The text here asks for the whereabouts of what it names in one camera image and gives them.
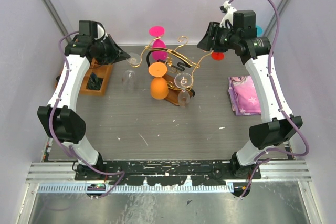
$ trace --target folded towel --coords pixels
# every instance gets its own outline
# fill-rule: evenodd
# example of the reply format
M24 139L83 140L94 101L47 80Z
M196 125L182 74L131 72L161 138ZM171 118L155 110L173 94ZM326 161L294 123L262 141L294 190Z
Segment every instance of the folded towel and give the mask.
M236 115L260 115L261 108L251 76L229 77L228 92Z

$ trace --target wooden tray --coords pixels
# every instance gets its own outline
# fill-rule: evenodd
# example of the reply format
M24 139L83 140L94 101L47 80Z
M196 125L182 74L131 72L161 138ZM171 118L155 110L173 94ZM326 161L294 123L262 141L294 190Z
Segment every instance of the wooden tray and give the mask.
M84 76L83 82L80 86L79 93L89 94L89 95L100 95L100 96L105 95L106 88L107 88L107 85L111 77L112 69L113 69L113 64L101 66L100 64L96 62L95 59L93 59L90 65L90 69L86 72ZM102 79L100 90L88 89L88 82L89 82L89 78L92 73L95 73L98 78Z

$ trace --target gold wire rack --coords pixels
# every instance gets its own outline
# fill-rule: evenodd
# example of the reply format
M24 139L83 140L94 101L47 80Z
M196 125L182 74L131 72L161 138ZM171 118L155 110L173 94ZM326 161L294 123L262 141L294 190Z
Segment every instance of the gold wire rack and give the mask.
M195 63L193 62L192 60L190 60L188 57L184 56L183 54L177 52L177 50L185 45L187 45L187 43L189 42L188 38L186 36L180 36L177 41L179 43L183 43L182 45L179 45L177 46L174 50L173 49L169 49L169 48L163 48L163 47L152 47L152 43L154 43L154 41L158 40L158 39L161 39L163 36L160 36L160 37L156 37L154 38L147 46L144 47L143 51L141 52L140 54L140 63L138 65L134 65L133 67L134 68L137 68L141 65L142 63L142 56L144 54L144 52L146 50L149 50L149 51L163 51L163 52L167 52L168 53L168 56L166 58L166 61L165 61L165 65L167 65L167 68L168 68L168 72L170 73L178 73L178 70L176 68L173 68L173 57L171 56L175 56L176 58L180 59L182 62L188 64L191 68L194 68L192 73L191 73L191 76L192 76L192 83L190 85L190 87L188 88L188 90L190 90L193 85L194 85L194 72L196 69L200 68L200 63L201 61L207 57L207 56L210 56L212 54L213 51L210 51L209 53L207 53L206 55L202 56L200 58L200 60ZM168 87L170 89L173 89L173 90L180 90L180 88L178 88L172 81L167 81L167 84L168 84Z

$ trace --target metal floor plate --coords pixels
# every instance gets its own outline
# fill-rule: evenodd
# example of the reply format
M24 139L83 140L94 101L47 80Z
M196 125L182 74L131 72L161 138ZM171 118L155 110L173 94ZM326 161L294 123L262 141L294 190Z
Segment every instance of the metal floor plate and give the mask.
M78 193L38 193L29 223L304 224L309 219L297 182L262 182L253 183L243 200L206 192L111 194L99 200Z

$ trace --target pink cup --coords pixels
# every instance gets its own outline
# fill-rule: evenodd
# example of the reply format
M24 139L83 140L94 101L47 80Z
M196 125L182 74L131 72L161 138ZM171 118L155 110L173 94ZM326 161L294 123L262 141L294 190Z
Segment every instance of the pink cup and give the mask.
M156 41L154 41L152 48L155 48L155 47L163 47L163 48L165 48L166 45L165 45L165 43L162 40L157 39ZM167 52L155 51L155 52L152 52L152 56L153 56L153 59L155 61L166 60L166 58L167 58Z

